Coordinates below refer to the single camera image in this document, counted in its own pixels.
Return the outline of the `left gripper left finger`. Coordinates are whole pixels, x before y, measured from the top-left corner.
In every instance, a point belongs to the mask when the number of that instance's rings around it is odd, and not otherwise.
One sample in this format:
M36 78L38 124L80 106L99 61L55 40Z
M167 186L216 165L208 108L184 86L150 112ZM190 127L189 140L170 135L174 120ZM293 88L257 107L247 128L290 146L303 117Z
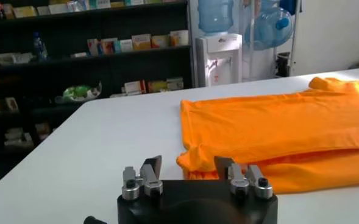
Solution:
M162 165L162 156L145 159L137 175L132 166L125 167L123 171L122 198L136 200L141 191L149 198L158 199L163 193L163 181L159 179Z

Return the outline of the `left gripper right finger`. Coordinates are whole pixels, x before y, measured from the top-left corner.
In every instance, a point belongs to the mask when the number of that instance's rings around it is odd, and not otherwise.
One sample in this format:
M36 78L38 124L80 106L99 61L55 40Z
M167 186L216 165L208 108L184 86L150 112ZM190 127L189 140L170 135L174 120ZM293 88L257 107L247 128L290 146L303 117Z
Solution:
M273 197L273 187L257 165L246 165L243 172L232 158L216 156L214 162L219 178L229 182L231 193L238 198L247 196L250 191L263 200Z

